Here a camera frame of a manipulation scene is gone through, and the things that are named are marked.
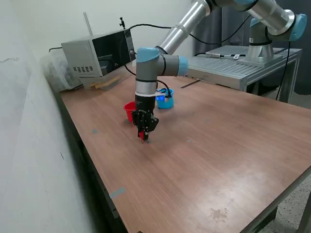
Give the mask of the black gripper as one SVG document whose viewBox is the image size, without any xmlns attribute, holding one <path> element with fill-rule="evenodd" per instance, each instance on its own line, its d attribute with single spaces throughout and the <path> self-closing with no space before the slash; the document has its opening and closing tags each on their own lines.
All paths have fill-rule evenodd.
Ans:
<svg viewBox="0 0 311 233">
<path fill-rule="evenodd" d="M 138 137 L 144 141 L 148 141 L 149 133 L 154 131 L 159 123 L 159 119 L 153 115 L 155 101 L 155 96 L 143 97 L 135 95 L 136 109 L 132 111 L 132 120 L 137 128 Z"/>
</svg>

